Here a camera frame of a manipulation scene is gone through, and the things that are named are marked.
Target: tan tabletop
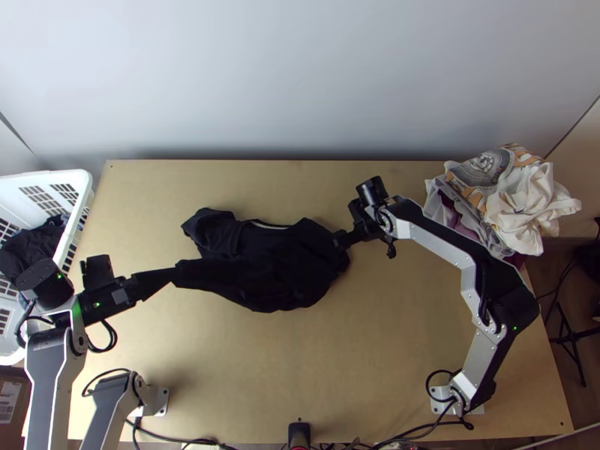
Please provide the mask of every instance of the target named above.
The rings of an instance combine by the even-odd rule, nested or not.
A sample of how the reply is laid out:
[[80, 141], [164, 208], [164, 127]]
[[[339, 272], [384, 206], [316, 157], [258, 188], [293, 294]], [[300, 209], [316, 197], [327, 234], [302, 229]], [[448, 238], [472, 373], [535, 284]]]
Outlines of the tan tabletop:
[[[390, 194], [422, 202], [440, 162], [119, 160], [107, 163], [77, 260], [109, 254], [115, 275], [199, 257], [180, 225], [203, 206], [238, 219], [291, 224], [313, 218], [350, 230], [355, 186], [381, 175]], [[143, 426], [170, 436], [226, 443], [282, 443], [302, 418], [315, 442], [384, 440], [432, 422], [425, 378], [456, 370], [475, 331], [459, 271], [411, 241], [386, 257], [379, 241], [351, 249], [351, 266], [313, 307], [253, 313], [217, 295], [168, 286], [114, 316], [117, 347], [88, 354], [73, 386], [69, 437], [94, 411], [83, 385], [127, 367], [172, 389], [163, 418]], [[81, 289], [79, 265], [70, 278]], [[96, 345], [107, 335], [90, 327]], [[490, 439], [572, 431], [542, 321], [517, 337], [474, 431], [439, 427], [432, 440]], [[123, 438], [131, 440], [125, 426]]]

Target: white cloth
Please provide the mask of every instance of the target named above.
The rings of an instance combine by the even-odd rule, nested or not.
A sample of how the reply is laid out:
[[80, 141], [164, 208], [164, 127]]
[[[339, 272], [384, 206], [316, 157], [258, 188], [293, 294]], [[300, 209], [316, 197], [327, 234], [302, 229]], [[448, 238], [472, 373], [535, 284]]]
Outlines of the white cloth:
[[[498, 237], [492, 227], [481, 219], [475, 207], [444, 181], [444, 175], [432, 180], [425, 180], [425, 189], [427, 199], [423, 212], [429, 218], [478, 241], [496, 258], [502, 259], [515, 254], [515, 251]], [[454, 202], [454, 209], [448, 208], [442, 203], [439, 192]]]
[[552, 163], [515, 167], [500, 177], [485, 200], [484, 220], [508, 246], [521, 254], [540, 255], [542, 235], [558, 236], [558, 218], [581, 210], [564, 186], [554, 181]]

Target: black tripod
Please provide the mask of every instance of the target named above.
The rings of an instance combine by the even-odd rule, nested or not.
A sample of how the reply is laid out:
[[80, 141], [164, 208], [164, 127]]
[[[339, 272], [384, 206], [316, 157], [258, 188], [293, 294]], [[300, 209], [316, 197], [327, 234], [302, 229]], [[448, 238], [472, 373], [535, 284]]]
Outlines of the black tripod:
[[[567, 320], [567, 317], [565, 315], [565, 311], [563, 311], [563, 307], [560, 306], [560, 302], [557, 301], [554, 305], [556, 305], [556, 309], [560, 314], [560, 331], [558, 333], [558, 337], [552, 337], [550, 339], [550, 342], [553, 344], [560, 344], [562, 348], [565, 349], [567, 354], [571, 356], [571, 359], [577, 365], [581, 385], [585, 388], [587, 387], [586, 377], [584, 375], [584, 369], [581, 366], [581, 358], [579, 356], [577, 342], [580, 339], [587, 338], [588, 336], [600, 334], [600, 325], [594, 328], [589, 328], [585, 331], [573, 332], [571, 326], [569, 325], [569, 321]], [[567, 347], [567, 344], [571, 344], [571, 350]]]

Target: white wall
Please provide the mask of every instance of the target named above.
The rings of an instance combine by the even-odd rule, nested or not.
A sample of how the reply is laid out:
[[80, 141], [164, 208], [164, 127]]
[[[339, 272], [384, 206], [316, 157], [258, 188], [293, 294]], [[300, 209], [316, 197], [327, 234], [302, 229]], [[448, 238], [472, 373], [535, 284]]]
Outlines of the white wall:
[[599, 20], [594, 0], [7, 0], [0, 111], [57, 166], [545, 155], [600, 93]]
[[43, 168], [43, 161], [35, 157], [0, 120], [0, 176]]

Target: white laundry basket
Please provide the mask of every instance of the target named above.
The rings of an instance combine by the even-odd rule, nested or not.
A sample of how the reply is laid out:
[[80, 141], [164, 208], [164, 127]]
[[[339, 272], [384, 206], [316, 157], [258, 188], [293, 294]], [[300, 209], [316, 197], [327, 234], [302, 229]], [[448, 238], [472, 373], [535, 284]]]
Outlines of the white laundry basket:
[[[68, 273], [93, 199], [92, 176], [85, 170], [47, 170], [0, 177], [0, 247], [17, 230], [30, 230], [52, 216], [70, 214], [53, 258]], [[25, 350], [14, 336], [14, 327], [23, 313], [18, 295], [0, 272], [0, 365], [13, 365], [25, 357]], [[29, 320], [22, 327], [23, 337], [42, 325]]]

